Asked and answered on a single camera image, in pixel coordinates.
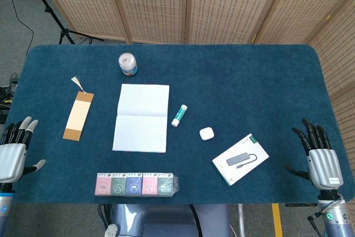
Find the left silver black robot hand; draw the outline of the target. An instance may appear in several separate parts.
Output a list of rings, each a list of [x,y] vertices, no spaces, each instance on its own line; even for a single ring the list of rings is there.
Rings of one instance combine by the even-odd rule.
[[[41,169],[46,160],[25,166],[27,152],[37,120],[26,117],[23,121],[11,123],[1,135],[1,184],[15,184],[22,176]]]

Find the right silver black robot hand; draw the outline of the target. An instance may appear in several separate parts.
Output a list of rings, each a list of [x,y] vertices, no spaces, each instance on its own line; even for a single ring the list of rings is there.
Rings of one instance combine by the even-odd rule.
[[[308,162],[308,171],[297,170],[286,164],[286,170],[300,178],[309,180],[320,191],[337,190],[343,184],[343,176],[336,151],[332,149],[327,132],[307,119],[302,123],[307,134],[297,128],[292,131],[299,137]]]

